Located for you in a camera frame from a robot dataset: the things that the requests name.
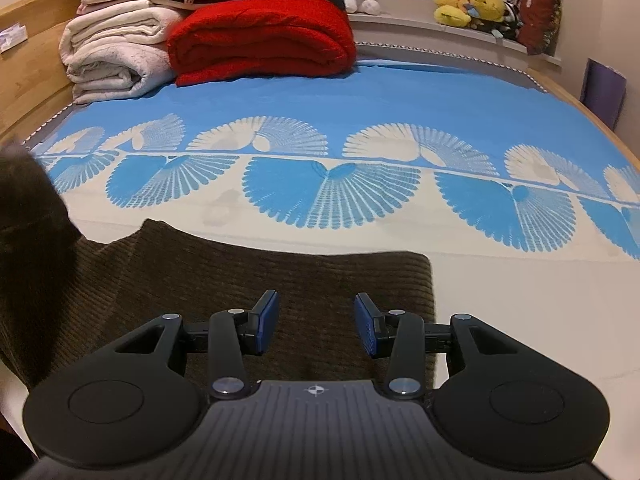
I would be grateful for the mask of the white folded quilt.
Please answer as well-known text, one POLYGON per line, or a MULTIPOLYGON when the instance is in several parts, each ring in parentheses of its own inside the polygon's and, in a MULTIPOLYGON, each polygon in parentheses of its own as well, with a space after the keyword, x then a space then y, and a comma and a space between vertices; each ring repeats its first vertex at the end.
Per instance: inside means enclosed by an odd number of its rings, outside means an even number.
POLYGON ((76 104, 138 98, 175 78, 166 42, 186 14, 136 0, 69 21, 58 53, 76 104))

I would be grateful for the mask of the wooden bed frame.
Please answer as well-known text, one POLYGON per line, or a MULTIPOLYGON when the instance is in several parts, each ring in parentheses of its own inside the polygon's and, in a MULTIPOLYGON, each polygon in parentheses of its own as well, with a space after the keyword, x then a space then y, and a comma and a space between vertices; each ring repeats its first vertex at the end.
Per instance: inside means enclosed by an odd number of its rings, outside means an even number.
POLYGON ((1 27, 24 25, 27 40, 1 55, 1 141, 25 140, 72 102, 58 55, 80 0, 21 0, 1 10, 1 27))

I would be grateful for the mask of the dark brown corduroy pants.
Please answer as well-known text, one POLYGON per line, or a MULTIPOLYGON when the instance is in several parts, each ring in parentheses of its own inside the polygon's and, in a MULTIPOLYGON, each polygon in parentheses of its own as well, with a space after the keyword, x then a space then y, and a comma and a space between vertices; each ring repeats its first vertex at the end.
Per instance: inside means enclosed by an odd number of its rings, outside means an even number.
POLYGON ((24 148, 1 151, 1 359, 27 387, 165 313, 188 323, 280 296, 256 379, 381 379, 356 333, 352 302, 435 317, 431 263, 414 252, 312 256, 203 240, 161 221, 102 244, 73 225, 24 148))

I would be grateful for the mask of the red folded blanket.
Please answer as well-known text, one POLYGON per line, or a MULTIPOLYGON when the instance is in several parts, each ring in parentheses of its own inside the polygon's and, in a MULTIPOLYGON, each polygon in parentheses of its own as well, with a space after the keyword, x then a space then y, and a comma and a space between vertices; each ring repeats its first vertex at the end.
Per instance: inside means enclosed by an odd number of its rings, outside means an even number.
POLYGON ((180 87, 249 76, 347 73, 356 47, 347 14, 329 0, 231 0, 198 9, 171 31, 180 87))

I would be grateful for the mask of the blue white patterned bedsheet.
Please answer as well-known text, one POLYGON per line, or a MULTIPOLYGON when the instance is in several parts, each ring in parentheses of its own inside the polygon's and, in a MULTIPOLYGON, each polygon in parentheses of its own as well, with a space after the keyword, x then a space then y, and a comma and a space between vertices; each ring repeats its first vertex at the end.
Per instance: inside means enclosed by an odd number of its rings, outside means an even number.
POLYGON ((162 220, 310 254, 420 252, 466 312, 594 382, 597 456, 639 474, 639 174, 576 107, 509 72, 363 61, 79 107, 32 151, 88 237, 162 220))

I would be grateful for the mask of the dark red cushion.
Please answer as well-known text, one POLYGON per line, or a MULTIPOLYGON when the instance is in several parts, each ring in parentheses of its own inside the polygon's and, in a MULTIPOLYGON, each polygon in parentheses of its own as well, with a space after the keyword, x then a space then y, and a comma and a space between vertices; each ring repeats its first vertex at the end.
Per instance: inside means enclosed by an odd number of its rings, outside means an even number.
POLYGON ((561 24, 561 0, 520 0, 522 26, 516 40, 529 55, 546 53, 555 45, 561 24))

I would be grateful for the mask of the purple paper bag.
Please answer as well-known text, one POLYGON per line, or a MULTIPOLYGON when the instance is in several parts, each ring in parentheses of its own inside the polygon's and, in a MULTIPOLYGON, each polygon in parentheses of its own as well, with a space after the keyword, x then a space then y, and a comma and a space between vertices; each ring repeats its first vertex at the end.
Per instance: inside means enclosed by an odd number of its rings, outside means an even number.
POLYGON ((627 79, 620 72, 590 58, 582 81, 580 102, 614 130, 624 105, 626 84, 627 79))

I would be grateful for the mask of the yellow plush toy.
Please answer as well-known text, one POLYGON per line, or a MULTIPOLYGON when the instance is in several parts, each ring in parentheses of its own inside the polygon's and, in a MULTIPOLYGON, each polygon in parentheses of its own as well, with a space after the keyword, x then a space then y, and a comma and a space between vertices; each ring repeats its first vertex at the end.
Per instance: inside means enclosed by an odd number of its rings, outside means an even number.
POLYGON ((503 0, 434 0, 434 3, 435 22, 454 28, 499 25, 506 14, 503 0))

